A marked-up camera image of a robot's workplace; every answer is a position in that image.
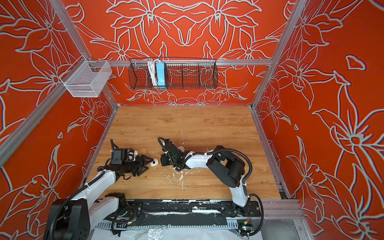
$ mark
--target red floral wallpaper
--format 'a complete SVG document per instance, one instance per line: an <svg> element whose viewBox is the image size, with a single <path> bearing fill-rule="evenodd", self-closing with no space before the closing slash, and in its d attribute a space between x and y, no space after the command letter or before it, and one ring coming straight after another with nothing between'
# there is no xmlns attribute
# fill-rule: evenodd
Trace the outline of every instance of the red floral wallpaper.
<svg viewBox="0 0 384 240"><path fill-rule="evenodd" d="M316 239L384 236L384 4L309 1L257 106Z"/></svg>
<svg viewBox="0 0 384 240"><path fill-rule="evenodd" d="M96 60L181 56L271 58L293 0L63 0ZM108 81L121 105L250 104L266 66L219 68L216 90L133 90L128 69Z"/></svg>
<svg viewBox="0 0 384 240"><path fill-rule="evenodd" d="M0 0L0 144L80 56L48 0ZM80 185L112 107L68 92L0 167L0 239L42 237L51 203Z"/></svg>
<svg viewBox="0 0 384 240"><path fill-rule="evenodd" d="M48 0L0 0L0 43L1 145L80 54Z"/></svg>

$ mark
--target coiled white cable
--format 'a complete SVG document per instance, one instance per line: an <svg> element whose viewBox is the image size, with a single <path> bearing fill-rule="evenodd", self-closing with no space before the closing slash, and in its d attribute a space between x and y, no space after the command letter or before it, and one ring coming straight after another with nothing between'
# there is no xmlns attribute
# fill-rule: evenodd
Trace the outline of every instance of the coiled white cable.
<svg viewBox="0 0 384 240"><path fill-rule="evenodd" d="M148 71L149 71L149 74L151 75L152 85L158 86L156 75L155 75L155 70L156 70L155 62L161 62L161 61L159 59L148 60Z"/></svg>

